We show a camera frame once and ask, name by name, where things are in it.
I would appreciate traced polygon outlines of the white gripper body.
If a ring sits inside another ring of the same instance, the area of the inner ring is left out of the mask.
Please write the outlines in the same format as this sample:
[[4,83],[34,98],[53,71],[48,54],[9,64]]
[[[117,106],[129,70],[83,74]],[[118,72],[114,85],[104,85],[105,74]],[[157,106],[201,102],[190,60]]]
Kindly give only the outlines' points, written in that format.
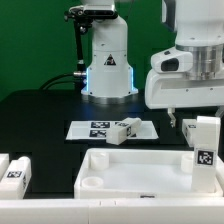
[[224,105],[224,72],[214,79],[189,80],[183,73],[158,74],[146,79],[145,103],[150,109],[191,108]]

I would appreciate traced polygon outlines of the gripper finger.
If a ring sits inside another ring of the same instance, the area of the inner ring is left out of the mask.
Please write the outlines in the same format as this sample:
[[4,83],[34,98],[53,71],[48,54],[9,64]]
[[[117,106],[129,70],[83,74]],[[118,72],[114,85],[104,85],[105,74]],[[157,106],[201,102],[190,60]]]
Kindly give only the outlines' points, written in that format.
[[167,110],[168,116],[170,118],[170,125],[172,128],[176,127],[176,118],[174,116],[175,108],[168,108]]

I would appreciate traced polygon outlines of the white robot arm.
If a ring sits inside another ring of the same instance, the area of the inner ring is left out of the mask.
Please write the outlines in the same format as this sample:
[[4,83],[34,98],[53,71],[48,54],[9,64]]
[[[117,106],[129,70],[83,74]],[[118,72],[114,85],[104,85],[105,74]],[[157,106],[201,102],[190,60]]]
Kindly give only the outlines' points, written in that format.
[[[127,24],[113,18],[114,0],[84,0],[93,19],[92,63],[82,93],[98,102],[137,90],[127,62]],[[162,21],[177,32],[175,46],[151,57],[145,84],[150,109],[224,105],[224,0],[162,0]]]

